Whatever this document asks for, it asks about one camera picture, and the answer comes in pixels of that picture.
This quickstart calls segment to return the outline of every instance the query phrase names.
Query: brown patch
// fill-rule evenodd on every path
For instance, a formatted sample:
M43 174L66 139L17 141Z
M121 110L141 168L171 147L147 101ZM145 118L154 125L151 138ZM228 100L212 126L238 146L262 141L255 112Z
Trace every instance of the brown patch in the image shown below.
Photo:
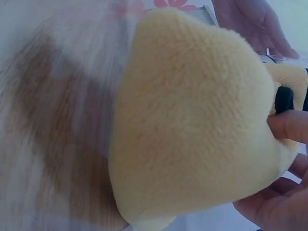
M7 112L6 136L0 141L1 157L11 163L3 167L4 172L13 174L13 165L23 159L25 192L17 205L20 211L28 203L26 194L32 192L36 210L107 231L121 230L127 223L116 207L104 157L113 115L114 87L109 81L117 73L104 72L102 60L87 73L56 45L49 30L49 24L42 25L5 71L9 87L1 103L13 103ZM96 48L97 56L105 46ZM16 146L6 148L8 142ZM40 176L35 166L42 167ZM8 180L1 178L1 182L9 185ZM37 190L29 188L33 182ZM46 229L40 222L33 224L35 229Z

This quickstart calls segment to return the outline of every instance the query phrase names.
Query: plush ear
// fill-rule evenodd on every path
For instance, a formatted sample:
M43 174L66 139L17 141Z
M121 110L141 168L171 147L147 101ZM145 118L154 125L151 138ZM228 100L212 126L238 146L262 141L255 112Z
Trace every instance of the plush ear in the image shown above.
M273 78L238 34L175 9L145 17L118 87L108 161L124 219L159 231L177 215L272 184L297 152L268 127L274 94Z

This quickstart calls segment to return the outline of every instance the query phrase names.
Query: plush toy head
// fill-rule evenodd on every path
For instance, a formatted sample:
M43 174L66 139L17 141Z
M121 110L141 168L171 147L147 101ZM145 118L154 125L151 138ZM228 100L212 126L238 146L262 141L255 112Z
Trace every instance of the plush toy head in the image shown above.
M276 140L267 118L302 110L304 72L264 66L236 33L177 10L148 15L118 88L109 153L124 219L159 231L179 214L268 187L291 165L298 144Z

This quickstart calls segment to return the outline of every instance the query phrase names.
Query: finger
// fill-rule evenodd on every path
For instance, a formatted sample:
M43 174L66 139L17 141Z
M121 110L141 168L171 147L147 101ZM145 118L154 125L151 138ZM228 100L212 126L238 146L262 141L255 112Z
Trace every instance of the finger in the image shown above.
M280 52L274 47L269 48L269 54L270 55L281 55Z
M268 216L271 211L269 208L272 206L272 198L277 198L279 201L282 199L279 193L266 188L252 196L234 202L233 205L244 217L260 226L264 224L264 217Z
M290 110L268 117L268 125L275 138L308 143L308 112Z
M274 183L270 185L270 188L273 189L275 192L279 193L280 195L285 195L286 193L297 189L299 184L294 182L291 179L280 177Z
M289 168L289 172L303 179L305 173L308 171L308 156L306 154L299 153Z
M291 48L285 38L276 12L270 7L266 13L265 30L281 55L294 59L299 58L299 54Z

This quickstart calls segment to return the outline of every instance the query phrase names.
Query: pink flower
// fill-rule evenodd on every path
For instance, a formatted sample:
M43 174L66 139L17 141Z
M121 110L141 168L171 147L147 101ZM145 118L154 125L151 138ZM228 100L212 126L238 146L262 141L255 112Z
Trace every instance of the pink flower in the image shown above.
M194 5L186 5L187 0L168 0L168 3L166 3L165 0L154 0L154 5L157 8L165 8L165 7L174 7L178 8L180 11L195 11L197 8Z
M144 10L143 0L134 0L132 3L129 0L122 0L121 4L111 4L109 10L112 13L106 17L108 21L117 21L130 16L141 19L147 12Z

